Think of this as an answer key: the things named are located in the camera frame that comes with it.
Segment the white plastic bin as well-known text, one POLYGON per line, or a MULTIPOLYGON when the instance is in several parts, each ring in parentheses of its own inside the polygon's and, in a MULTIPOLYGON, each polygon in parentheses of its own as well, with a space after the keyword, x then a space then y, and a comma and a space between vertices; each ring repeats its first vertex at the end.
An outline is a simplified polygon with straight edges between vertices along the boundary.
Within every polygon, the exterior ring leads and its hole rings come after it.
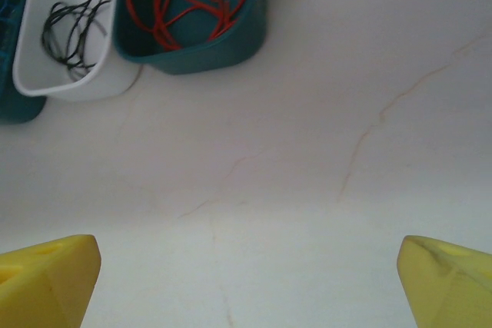
POLYGON ((116 0, 92 0, 99 7, 88 28, 84 52, 86 67, 69 71, 42 47, 42 29, 56 2, 79 5, 87 0, 26 0, 13 64, 13 81, 30 97, 65 101, 109 98, 126 91, 139 67, 118 55, 112 44, 116 0))

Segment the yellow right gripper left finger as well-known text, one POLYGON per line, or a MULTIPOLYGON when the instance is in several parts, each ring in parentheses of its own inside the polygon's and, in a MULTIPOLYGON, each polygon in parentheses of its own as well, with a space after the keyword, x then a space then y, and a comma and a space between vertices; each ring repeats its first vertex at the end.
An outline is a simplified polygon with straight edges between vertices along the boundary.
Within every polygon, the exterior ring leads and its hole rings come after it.
POLYGON ((0 254, 0 328, 81 328, 100 269, 90 234, 0 254))

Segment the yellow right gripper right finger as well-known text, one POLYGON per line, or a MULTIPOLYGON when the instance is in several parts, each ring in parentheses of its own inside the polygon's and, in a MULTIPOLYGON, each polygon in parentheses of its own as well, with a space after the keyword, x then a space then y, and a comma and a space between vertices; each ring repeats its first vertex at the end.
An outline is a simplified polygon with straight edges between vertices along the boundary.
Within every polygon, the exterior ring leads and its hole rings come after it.
POLYGON ((492 328, 492 254, 409 235, 397 272, 417 328, 492 328))

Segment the teal plastic bin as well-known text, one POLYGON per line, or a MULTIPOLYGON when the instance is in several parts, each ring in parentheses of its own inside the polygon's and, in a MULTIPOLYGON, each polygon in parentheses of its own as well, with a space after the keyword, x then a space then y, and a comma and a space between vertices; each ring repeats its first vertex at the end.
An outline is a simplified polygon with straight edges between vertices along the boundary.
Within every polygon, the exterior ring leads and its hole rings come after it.
POLYGON ((113 42, 128 61, 184 75, 247 60, 266 32, 267 0, 117 0, 113 42))
POLYGON ((13 63, 26 0, 0 0, 0 125, 22 124, 35 119, 45 97, 21 94, 13 81, 13 63))

